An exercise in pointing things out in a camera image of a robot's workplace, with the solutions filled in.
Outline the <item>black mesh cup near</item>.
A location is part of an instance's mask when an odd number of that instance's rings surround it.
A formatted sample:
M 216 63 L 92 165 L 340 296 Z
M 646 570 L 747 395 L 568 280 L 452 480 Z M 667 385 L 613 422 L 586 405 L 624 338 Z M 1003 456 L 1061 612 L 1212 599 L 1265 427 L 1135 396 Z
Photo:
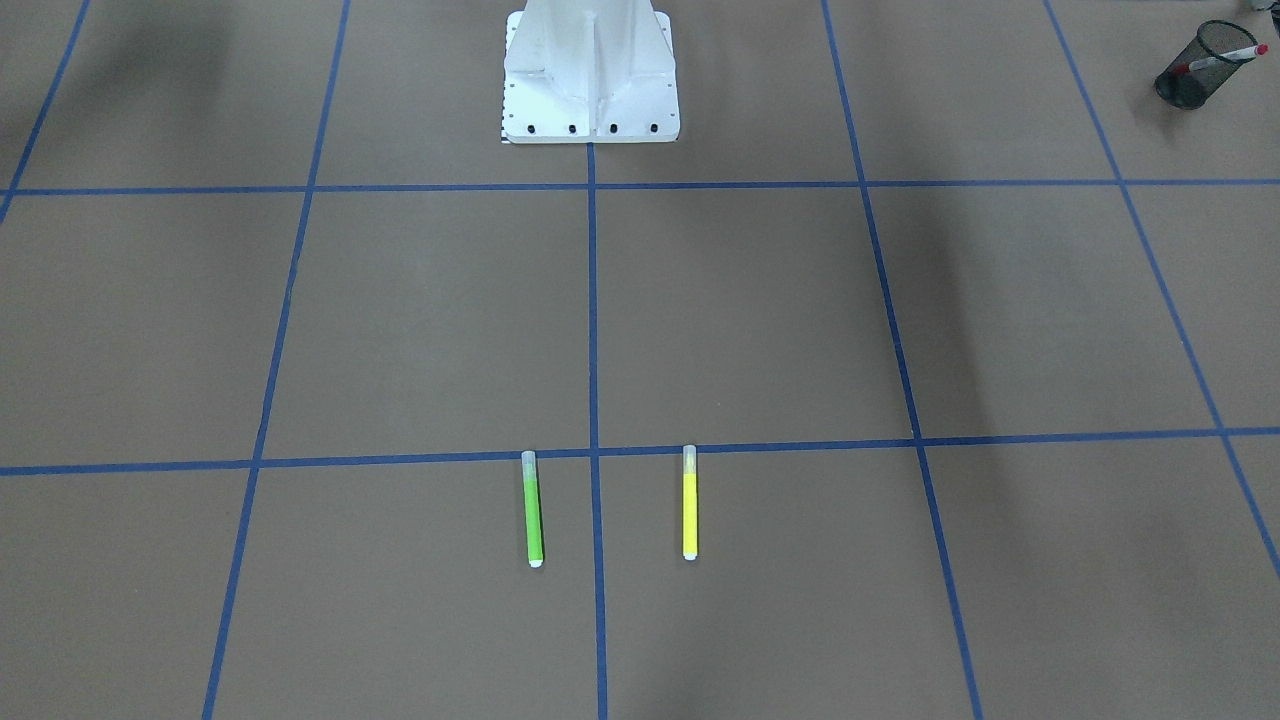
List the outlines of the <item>black mesh cup near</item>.
M 1155 77 L 1153 90 L 1172 108 L 1193 110 L 1243 65 L 1263 56 L 1268 45 L 1230 20 L 1207 20 L 1194 38 Z

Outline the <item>yellow highlighter pen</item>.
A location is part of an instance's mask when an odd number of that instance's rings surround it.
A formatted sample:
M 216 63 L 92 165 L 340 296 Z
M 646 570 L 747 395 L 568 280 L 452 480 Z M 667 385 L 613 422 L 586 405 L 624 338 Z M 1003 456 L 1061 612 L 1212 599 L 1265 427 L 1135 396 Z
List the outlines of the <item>yellow highlighter pen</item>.
M 681 555 L 689 562 L 694 562 L 699 557 L 698 447 L 695 445 L 682 447 Z

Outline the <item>green highlighter pen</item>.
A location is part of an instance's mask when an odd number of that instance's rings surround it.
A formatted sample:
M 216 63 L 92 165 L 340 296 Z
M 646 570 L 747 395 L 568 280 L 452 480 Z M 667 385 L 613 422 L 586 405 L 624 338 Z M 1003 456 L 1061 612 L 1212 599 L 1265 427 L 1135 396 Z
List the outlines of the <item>green highlighter pen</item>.
M 543 543 L 541 498 L 536 452 L 534 450 L 522 451 L 520 462 L 526 557 L 531 569 L 539 569 L 545 562 L 545 550 Z

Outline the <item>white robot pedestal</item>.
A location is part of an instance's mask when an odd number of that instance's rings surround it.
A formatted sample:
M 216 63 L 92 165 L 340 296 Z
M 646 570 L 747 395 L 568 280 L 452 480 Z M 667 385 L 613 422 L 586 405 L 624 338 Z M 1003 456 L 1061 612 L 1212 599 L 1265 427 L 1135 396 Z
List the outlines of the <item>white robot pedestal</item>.
M 507 143 L 672 143 L 675 33 L 649 1 L 527 1 L 506 18 Z

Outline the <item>red capped white marker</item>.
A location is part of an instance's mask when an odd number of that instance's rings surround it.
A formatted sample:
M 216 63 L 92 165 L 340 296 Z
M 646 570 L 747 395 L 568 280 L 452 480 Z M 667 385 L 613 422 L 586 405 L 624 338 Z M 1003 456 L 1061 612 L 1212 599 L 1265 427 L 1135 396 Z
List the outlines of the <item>red capped white marker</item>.
M 1256 44 L 1248 47 L 1242 47 L 1225 54 L 1210 54 L 1206 58 L 1196 59 L 1193 61 L 1183 63 L 1174 67 L 1172 73 L 1175 76 L 1184 76 L 1197 70 L 1204 70 L 1215 67 L 1239 67 L 1240 64 L 1254 60 L 1258 56 L 1263 56 L 1268 51 L 1267 44 Z

